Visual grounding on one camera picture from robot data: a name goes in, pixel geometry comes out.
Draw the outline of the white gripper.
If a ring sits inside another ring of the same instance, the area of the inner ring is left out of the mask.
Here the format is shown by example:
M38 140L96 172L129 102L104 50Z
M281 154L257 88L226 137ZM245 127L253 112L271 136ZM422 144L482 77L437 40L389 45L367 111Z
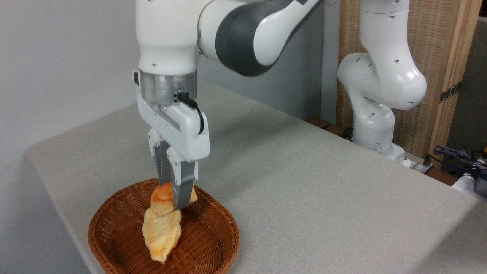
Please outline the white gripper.
M197 71L170 76L135 70L132 75L139 113L151 127L148 147L159 184L172 181L173 203L180 210L190 204L197 160L209 155L208 121L195 101Z

